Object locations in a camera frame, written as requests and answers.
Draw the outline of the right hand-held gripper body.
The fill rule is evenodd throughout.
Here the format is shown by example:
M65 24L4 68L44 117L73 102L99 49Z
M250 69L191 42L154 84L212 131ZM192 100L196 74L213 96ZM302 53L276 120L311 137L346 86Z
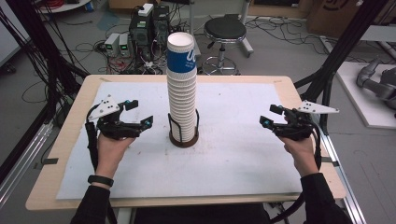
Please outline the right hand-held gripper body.
M297 108L288 109L284 107L282 115L286 117L287 123L274 123L273 133L276 136L300 141L308 138L316 127L310 118L311 114L334 114L339 112L338 108L302 101Z

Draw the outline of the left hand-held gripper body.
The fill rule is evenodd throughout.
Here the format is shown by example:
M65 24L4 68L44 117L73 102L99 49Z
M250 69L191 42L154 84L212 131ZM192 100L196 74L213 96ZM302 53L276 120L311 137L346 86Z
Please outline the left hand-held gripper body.
M97 120L96 127L107 138L119 140L138 137L142 133L140 123L125 123L120 120L120 114L125 110L124 102L117 103L109 94L89 110L87 121Z

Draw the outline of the black wire cup holder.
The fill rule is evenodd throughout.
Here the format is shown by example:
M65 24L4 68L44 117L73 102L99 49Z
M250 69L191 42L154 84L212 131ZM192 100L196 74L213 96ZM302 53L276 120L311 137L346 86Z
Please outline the black wire cup holder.
M195 117L196 117L196 124L194 125L194 131L193 131L193 136L192 139L189 141L185 141L182 136L182 128L180 126L180 123L178 121L175 121L171 114L167 114L168 117L168 122L169 122L169 139L171 143L176 146L176 147L181 147L181 148L186 148L186 147L192 147L199 139L199 122L200 122L200 114L198 110L195 110ZM177 131L178 131L178 139L176 139L173 136L173 133L175 131L174 126L177 126Z

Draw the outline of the stack of white paper cups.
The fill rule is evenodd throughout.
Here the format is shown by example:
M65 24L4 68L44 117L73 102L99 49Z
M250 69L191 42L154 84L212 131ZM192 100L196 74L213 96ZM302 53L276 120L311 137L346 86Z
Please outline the stack of white paper cups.
M192 35L183 32L167 38L167 88L171 134L180 143L195 136L197 67Z

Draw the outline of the person's left hand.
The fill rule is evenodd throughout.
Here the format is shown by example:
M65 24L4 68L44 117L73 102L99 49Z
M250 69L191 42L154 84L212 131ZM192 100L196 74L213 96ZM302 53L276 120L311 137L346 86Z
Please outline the person's left hand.
M134 142L134 138L115 140L102 134L98 138L98 165L95 174L113 178L126 149Z

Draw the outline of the person's right hand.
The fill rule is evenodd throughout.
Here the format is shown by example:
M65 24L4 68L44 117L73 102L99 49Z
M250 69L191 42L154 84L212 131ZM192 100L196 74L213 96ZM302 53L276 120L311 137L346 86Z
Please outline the person's right hand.
M300 177L319 172L315 162L313 141L310 138L294 141L286 137L280 137L279 140L284 144L285 150L293 157L294 167Z

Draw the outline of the white foam mat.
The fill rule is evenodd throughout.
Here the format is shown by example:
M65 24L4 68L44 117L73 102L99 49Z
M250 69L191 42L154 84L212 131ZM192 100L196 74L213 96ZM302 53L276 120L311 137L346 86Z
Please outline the white foam mat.
M94 101L137 100L122 113L125 122L153 117L127 149L111 189L114 198L181 198L300 193L300 177L282 143L259 122L279 104L276 88L264 83L199 83L199 139L180 148L169 140L168 89L163 82L106 82Z

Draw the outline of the black wristband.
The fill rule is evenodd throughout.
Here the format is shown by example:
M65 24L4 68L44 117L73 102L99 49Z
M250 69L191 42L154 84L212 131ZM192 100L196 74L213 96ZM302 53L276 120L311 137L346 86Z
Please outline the black wristband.
M112 187L114 184L114 180L105 176L100 175L90 175L88 177L88 182L91 183L100 183Z

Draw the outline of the grey power supply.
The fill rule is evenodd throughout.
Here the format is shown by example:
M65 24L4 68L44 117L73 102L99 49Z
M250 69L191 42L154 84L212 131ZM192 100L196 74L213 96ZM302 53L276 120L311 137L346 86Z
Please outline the grey power supply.
M117 57L120 53L120 35L111 34L105 41L105 47L108 56Z
M130 57L131 56L131 47L129 36L127 34L120 34L120 55L122 57Z

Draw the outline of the white floor platform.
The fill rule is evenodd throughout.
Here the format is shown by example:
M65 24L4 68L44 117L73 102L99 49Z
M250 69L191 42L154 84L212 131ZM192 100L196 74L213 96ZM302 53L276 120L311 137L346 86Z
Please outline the white floor platform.
M337 77L367 127L396 130L396 110L386 106L373 92L357 86L358 73L364 66L366 63L344 62Z

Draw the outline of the black computer tower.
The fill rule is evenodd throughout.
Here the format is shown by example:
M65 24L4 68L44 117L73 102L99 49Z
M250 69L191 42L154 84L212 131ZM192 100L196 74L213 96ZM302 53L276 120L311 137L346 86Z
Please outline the black computer tower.
M156 6L153 10L154 34L157 44L165 46L169 34L169 6Z
M136 58L151 61L151 43L153 40L152 20L150 16L135 13L129 26Z

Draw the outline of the black round stool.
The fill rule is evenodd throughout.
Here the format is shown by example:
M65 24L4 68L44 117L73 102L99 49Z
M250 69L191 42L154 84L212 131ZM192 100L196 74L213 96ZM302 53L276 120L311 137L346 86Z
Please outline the black round stool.
M220 43L219 54L208 57L202 62L202 72L206 75L238 75L236 63L225 57L227 44L241 43L247 34L245 25L237 18L224 16L214 18L205 23L205 36L211 40L207 46L209 49L215 43Z

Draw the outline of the white box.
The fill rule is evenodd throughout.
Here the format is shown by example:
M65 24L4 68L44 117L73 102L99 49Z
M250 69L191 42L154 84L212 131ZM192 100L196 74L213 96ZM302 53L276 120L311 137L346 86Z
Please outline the white box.
M153 9L154 5L146 3L138 10L138 15L147 17Z

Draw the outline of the person's dark clothing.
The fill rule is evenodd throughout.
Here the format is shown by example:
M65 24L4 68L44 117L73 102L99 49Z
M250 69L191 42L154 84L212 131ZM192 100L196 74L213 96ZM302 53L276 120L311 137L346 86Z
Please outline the person's dark clothing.
M134 224L270 224L261 203L138 208Z

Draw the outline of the cardboard box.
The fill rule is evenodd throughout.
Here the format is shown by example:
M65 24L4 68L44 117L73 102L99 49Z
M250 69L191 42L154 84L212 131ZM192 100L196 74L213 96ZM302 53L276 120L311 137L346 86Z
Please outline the cardboard box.
M310 34L340 37L365 0L312 0L306 19Z

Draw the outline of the white round table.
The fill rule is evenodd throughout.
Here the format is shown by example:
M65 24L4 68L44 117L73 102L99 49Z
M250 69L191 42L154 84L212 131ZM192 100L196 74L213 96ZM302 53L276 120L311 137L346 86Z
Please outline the white round table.
M39 9L43 13L59 13L73 10L79 7L85 7L90 4L92 0L78 0L76 3L68 3L66 0L50 0L47 4L44 0L39 3Z

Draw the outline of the aluminium rail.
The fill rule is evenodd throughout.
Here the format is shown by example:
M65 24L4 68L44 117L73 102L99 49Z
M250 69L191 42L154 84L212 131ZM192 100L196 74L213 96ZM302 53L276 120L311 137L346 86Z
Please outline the aluminium rail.
M38 152L47 142L53 130L53 123L43 124L33 138L28 142L28 145L23 148L21 156L17 159L16 164L11 168L6 176L4 182L0 184L0 210L7 203L14 189L27 172L30 165L33 163Z
M322 157L330 157L340 164L337 167L327 162L321 164L320 171L325 175L332 195L342 205L353 224L367 224L330 136L320 133L320 138Z

